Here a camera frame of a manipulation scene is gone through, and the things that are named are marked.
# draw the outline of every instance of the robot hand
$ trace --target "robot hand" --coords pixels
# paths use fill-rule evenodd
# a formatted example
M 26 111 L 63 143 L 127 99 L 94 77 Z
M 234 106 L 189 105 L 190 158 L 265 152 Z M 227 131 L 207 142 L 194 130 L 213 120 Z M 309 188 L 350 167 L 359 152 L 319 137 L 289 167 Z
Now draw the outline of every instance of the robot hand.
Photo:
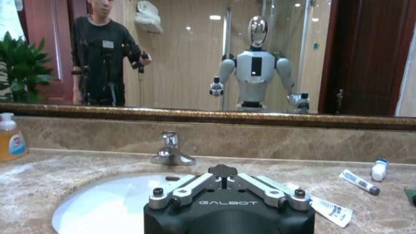
M 287 102 L 294 106 L 295 114 L 307 114 L 309 113 L 309 94 L 290 94 L 286 96 Z
M 219 83 L 219 77 L 213 78 L 213 83 L 210 84 L 209 94 L 214 97 L 223 94 L 223 85 Z

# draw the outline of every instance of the white sink basin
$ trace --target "white sink basin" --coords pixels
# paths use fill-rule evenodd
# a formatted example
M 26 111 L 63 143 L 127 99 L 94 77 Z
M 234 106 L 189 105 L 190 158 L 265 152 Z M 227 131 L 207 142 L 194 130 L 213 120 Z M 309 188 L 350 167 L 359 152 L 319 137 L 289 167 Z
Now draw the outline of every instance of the white sink basin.
M 51 225 L 58 234 L 141 234 L 142 208 L 153 188 L 167 185 L 166 176 L 118 176 L 89 185 L 70 195 L 54 211 Z

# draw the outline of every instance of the mirror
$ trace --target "mirror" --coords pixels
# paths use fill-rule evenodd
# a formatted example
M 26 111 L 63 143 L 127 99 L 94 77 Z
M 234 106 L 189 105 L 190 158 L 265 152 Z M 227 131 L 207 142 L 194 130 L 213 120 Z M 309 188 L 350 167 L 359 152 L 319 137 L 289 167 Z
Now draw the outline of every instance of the mirror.
M 5 53 L 2 46 L 2 101 L 73 104 L 77 87 L 85 105 L 416 115 L 416 17 L 409 1 L 42 0 L 38 4 L 7 0 L 1 4 L 7 10 L 0 14 L 5 22 L 0 34 L 10 35 L 2 37 L 2 45 L 11 39 L 7 44 L 21 46 L 18 36 L 29 43 L 18 53 Z M 102 17 L 85 17 L 91 12 L 106 14 L 110 22 L 99 24 Z M 359 16 L 355 22 L 349 20 L 353 16 Z M 373 22 L 387 27 L 371 27 Z M 89 31 L 85 38 L 82 27 Z M 130 41 L 138 45 L 139 59 Z M 74 64 L 71 54 L 78 58 L 86 54 L 87 62 Z M 6 66 L 15 60 L 22 65 Z M 35 71 L 30 62 L 39 66 Z M 81 75 L 79 85 L 73 85 L 71 74 Z

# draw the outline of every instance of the mirror frame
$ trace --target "mirror frame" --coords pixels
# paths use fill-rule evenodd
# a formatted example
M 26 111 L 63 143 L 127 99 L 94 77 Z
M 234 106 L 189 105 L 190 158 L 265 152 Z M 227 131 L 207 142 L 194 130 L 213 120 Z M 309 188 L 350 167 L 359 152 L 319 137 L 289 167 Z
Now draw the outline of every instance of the mirror frame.
M 416 118 L 0 103 L 17 116 L 416 131 Z

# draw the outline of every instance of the light fixture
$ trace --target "light fixture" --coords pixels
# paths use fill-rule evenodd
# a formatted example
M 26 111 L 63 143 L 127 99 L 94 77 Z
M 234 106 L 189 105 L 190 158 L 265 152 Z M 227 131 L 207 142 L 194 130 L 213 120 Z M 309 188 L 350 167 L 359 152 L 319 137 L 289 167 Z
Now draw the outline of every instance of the light fixture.
M 221 20 L 221 16 L 209 16 L 210 20 Z

